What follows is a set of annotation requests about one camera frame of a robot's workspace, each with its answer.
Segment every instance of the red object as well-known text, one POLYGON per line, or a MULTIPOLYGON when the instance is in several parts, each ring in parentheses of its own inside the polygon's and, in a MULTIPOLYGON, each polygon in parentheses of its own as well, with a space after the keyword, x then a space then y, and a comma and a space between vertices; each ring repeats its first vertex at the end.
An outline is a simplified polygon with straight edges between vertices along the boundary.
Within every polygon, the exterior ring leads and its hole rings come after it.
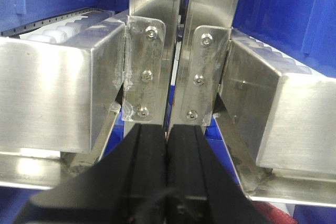
POLYGON ((274 224, 298 224, 293 217, 268 202, 254 201, 253 205, 274 224))

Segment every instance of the metal edge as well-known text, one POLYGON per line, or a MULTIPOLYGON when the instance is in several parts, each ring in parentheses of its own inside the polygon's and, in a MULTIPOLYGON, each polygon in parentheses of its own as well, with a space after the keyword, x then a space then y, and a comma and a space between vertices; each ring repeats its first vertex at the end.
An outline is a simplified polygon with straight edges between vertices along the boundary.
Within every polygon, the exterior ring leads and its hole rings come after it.
POLYGON ((244 194, 251 200, 288 204, 336 207, 336 179, 305 173, 307 179, 287 174, 281 177, 271 169, 257 167, 247 146, 240 138, 224 105, 216 113, 215 121, 239 179, 244 194))

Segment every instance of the stainless steel box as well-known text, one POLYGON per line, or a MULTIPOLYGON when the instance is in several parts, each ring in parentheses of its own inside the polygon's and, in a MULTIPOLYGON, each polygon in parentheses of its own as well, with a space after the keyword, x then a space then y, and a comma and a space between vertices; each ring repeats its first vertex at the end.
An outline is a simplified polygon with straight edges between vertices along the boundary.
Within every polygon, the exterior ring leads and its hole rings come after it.
POLYGON ((256 164, 336 174, 336 79, 233 32, 220 96, 256 164))
POLYGON ((87 153, 122 84, 125 24, 61 45, 0 38, 0 146, 87 153))

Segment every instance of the reflective steel surface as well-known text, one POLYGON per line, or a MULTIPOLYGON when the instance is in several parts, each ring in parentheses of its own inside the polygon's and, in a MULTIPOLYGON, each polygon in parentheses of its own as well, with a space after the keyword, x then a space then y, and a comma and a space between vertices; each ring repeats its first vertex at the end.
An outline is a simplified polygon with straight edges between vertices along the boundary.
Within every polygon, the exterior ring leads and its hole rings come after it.
POLYGON ((175 123, 210 124, 230 34, 229 28, 199 26, 196 29, 184 96, 175 97, 182 101, 180 120, 175 123), (191 111, 197 117, 190 117, 191 111))
POLYGON ((0 38, 0 146, 87 153, 122 83, 125 24, 62 45, 0 38))
POLYGON ((59 159, 1 154, 0 186, 50 189, 91 167, 102 158, 120 105, 114 103, 111 109, 89 154, 62 153, 59 159))
MULTIPOLYGON (((174 47, 177 30, 180 0, 130 0, 130 15, 156 18, 166 25, 164 52, 161 62, 159 89, 155 96, 156 111, 151 119, 152 124, 163 125, 170 87, 171 71, 173 66, 174 47)), ((132 128, 134 123, 125 123, 125 132, 132 128)))
MULTIPOLYGON (((182 109, 183 98, 195 99, 188 95, 186 88, 188 87, 187 79, 193 58, 193 37, 197 27, 207 25, 231 28, 237 2, 238 0, 189 0, 181 55, 178 63, 170 128, 173 124, 186 123, 181 120, 185 115, 185 111, 182 109)), ((200 122, 189 121, 188 124, 200 124, 200 122)), ((202 122, 202 124, 208 125, 209 120, 202 122)))
POLYGON ((234 31, 220 96, 256 164, 336 174, 336 79, 234 31))
POLYGON ((336 207, 336 176, 257 167, 223 104, 217 126, 234 164, 239 183, 251 200, 336 207))
POLYGON ((160 112, 157 95, 165 40, 165 25, 152 18, 130 16, 127 22, 123 120, 151 122, 160 112))

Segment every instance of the hex socket screw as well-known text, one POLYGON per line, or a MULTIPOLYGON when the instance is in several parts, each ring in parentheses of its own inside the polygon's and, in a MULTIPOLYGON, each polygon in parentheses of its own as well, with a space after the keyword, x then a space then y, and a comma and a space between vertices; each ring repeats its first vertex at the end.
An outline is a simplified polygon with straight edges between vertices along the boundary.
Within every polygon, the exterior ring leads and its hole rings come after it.
POLYGON ((194 110, 190 110, 188 113, 187 113, 187 119, 192 121, 192 120, 196 120, 198 117, 197 115, 197 112, 194 111, 194 110))
POLYGON ((202 34, 201 41, 204 47, 208 47, 212 44, 212 42, 214 41, 214 38, 212 37, 211 34, 202 34))
POLYGON ((197 74, 194 77, 194 84, 197 86, 202 86, 204 85, 204 76, 201 74, 197 74))
POLYGON ((146 107, 141 107, 138 109, 138 116, 141 118, 146 118, 149 116, 149 111, 146 107))
POLYGON ((153 80, 153 73, 151 70, 145 70, 141 74, 141 80, 143 82, 149 82, 153 80))
POLYGON ((158 37, 158 31, 155 26, 149 26, 145 30, 147 39, 156 39, 158 37))

